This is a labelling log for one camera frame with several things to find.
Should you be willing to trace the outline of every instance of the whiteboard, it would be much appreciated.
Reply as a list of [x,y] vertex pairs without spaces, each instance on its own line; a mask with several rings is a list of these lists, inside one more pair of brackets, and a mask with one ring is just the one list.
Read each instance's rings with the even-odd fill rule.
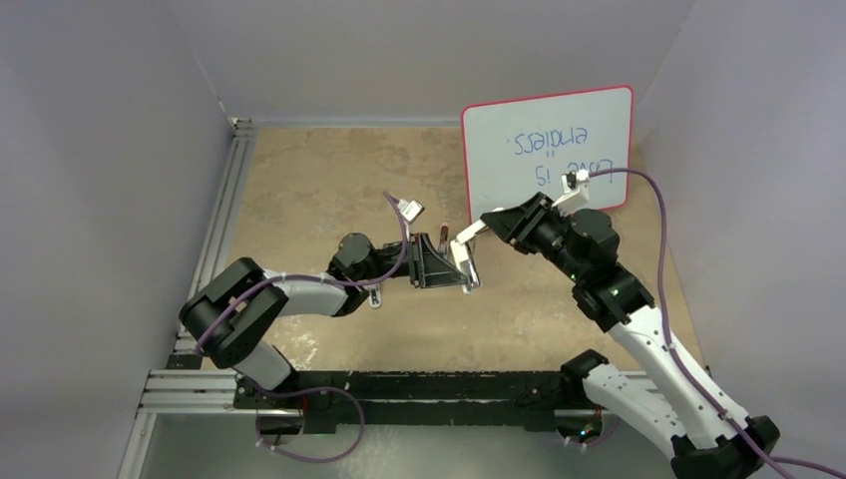
[[[561,175],[629,165],[632,109],[629,86],[471,105],[461,114],[470,221],[543,192],[564,192]],[[591,181],[584,208],[626,202],[628,175]]]

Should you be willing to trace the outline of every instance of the handwritten text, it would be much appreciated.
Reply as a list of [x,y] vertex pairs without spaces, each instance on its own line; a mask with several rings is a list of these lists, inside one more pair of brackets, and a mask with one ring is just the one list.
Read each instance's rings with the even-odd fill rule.
[[547,158],[555,156],[555,149],[565,145],[581,145],[588,140],[588,129],[573,128],[569,130],[549,130],[546,132],[521,133],[506,143],[514,143],[514,154],[530,155],[537,152],[546,153]]
[[[602,159],[595,162],[581,162],[575,163],[571,162],[567,165],[567,172],[574,172],[577,170],[588,170],[591,173],[596,173],[599,170],[607,170],[609,168],[614,167],[614,162],[609,159]],[[543,187],[546,185],[551,184],[552,178],[556,180],[561,177],[562,174],[555,174],[554,176],[551,174],[550,169],[543,166],[537,165],[535,167],[535,180],[538,182],[539,187]],[[610,175],[603,175],[603,178],[607,178],[609,183],[614,182],[614,174]]]

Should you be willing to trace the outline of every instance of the tan tabletop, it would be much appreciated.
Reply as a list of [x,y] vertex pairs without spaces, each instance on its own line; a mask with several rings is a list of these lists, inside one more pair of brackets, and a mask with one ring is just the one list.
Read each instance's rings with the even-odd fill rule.
[[[638,151],[632,163],[641,166]],[[426,212],[414,231],[437,240],[468,223],[461,131],[453,128],[264,129],[250,166],[229,259],[252,256],[268,269],[324,271],[348,233],[377,246],[399,240],[381,195],[416,199]],[[610,212],[621,262],[656,295],[659,222],[652,193],[632,179],[629,201]],[[542,257],[524,256],[487,234],[475,260],[483,286],[382,286],[383,305],[346,317],[282,317],[265,339],[301,369],[552,370],[588,348],[620,370],[636,362],[586,319],[571,282]],[[670,318],[697,358],[699,347],[675,267],[667,262]]]

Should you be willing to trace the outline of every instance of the gray wall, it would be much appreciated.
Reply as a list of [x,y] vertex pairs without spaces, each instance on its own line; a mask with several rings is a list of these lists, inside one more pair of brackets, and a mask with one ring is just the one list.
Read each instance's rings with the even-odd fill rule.
[[778,452],[841,469],[844,21],[843,2],[698,0],[634,123],[716,379],[796,440]]
[[456,121],[471,103],[628,83],[693,0],[173,0],[232,116]]
[[161,2],[0,2],[0,477],[117,474],[227,124]]

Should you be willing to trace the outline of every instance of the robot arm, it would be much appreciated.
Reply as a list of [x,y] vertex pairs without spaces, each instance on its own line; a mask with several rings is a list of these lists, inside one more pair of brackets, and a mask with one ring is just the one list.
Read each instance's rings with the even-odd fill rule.
[[[614,411],[670,458],[677,477],[747,477],[761,461],[726,419],[744,424],[745,433],[767,452],[779,437],[778,429],[766,416],[750,417],[670,333],[681,362],[728,413],[720,416],[682,375],[670,357],[660,309],[640,281],[618,262],[620,237],[611,219],[595,210],[577,211],[588,201],[589,181],[587,171],[570,173],[563,177],[565,193],[555,201],[538,193],[517,207],[483,214],[451,241],[454,265],[437,253],[427,235],[411,234],[407,257],[391,277],[409,276],[415,287],[461,285],[470,293],[481,285],[470,243],[485,230],[523,254],[542,254],[574,282],[573,298],[579,309],[637,360],[663,398],[628,383],[592,350],[562,366],[563,394]],[[408,223],[423,210],[416,202],[398,201],[398,206]],[[340,242],[321,277],[347,281],[380,277],[396,263],[399,251],[399,242],[376,248],[365,235],[351,234]],[[200,337],[233,297],[277,275],[252,259],[239,259],[183,307],[180,319],[194,337]],[[233,367],[267,390],[288,390],[286,384],[296,386],[297,372],[277,349],[261,340],[272,322],[291,314],[342,316],[368,295],[362,287],[292,275],[245,303],[212,332],[203,349],[217,367]]]
[[[765,451],[775,445],[778,429],[766,416],[750,417],[674,334],[666,340],[660,309],[618,262],[620,237],[611,219],[596,210],[576,211],[587,202],[588,181],[588,172],[570,173],[563,177],[565,193],[557,201],[537,193],[520,206],[482,214],[477,223],[523,254],[542,254],[569,277],[579,309],[634,357],[666,402],[629,385],[612,365],[590,361],[590,369],[578,372],[581,392],[588,399],[613,410],[653,442],[671,459],[678,477],[746,477],[761,462],[727,419],[744,424]],[[476,225],[468,230],[473,236],[481,231]],[[461,234],[457,240],[469,241]],[[682,374],[671,349],[692,377],[718,398],[727,411],[724,415]]]

